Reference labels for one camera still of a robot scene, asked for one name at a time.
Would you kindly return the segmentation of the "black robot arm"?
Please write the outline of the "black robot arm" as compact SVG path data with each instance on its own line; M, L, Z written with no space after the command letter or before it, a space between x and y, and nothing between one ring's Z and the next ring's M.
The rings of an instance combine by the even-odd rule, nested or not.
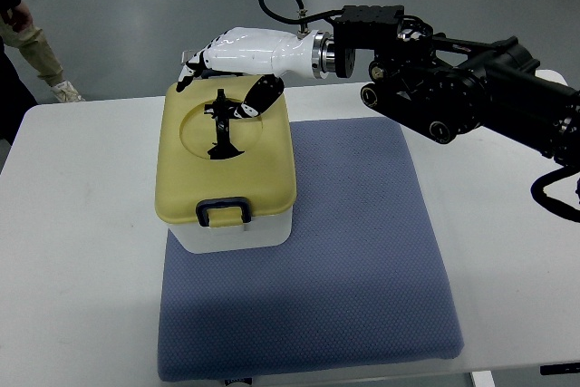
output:
M576 208L545 192L579 172L579 93L537 77L538 60L517 38L450 39L400 5L347 5L320 17L333 33L314 45L316 74L348 78L356 51L373 51L361 90L367 107L439 144L482 126L540 152L557 169L532 184L534 201L579 219Z

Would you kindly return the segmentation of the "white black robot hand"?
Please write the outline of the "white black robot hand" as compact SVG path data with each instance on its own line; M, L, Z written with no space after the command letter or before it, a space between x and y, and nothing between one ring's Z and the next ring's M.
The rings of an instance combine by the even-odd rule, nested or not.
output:
M255 118L282 94L282 76L296 73L324 78L322 50L328 34L311 31L304 37L257 28L235 27L184 60L176 90L182 92L206 71L258 75L257 88L227 110L231 118Z

